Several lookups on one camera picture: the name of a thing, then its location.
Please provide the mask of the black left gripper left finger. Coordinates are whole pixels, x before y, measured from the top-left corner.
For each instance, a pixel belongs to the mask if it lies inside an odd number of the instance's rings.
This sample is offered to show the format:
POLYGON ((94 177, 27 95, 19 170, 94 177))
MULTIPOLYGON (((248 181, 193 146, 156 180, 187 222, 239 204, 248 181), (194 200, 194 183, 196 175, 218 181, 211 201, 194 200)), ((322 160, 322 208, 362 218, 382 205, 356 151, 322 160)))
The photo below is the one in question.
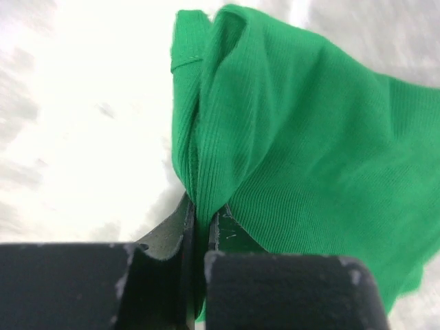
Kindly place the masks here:
POLYGON ((193 329, 195 207, 132 243, 4 243, 2 329, 193 329))

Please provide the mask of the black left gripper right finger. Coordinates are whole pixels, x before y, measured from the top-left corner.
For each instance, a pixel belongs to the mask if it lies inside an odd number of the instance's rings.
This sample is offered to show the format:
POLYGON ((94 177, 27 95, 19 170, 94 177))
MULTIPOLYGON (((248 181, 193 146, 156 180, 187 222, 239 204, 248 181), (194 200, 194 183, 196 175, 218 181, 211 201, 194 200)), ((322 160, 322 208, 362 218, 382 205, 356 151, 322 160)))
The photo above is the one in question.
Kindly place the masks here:
POLYGON ((347 256, 271 254, 228 206, 212 218, 204 259, 207 329, 389 327, 373 275, 347 256))

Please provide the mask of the green tank top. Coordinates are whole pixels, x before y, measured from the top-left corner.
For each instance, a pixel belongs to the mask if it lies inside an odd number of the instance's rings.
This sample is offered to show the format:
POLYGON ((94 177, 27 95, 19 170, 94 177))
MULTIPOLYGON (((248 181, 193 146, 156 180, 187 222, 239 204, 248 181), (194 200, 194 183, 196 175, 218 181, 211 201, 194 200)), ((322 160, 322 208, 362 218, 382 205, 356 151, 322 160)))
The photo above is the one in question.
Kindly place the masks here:
POLYGON ((366 263, 387 311, 439 251, 439 90, 262 12, 177 13, 173 168, 198 255, 222 206, 275 253, 366 263))

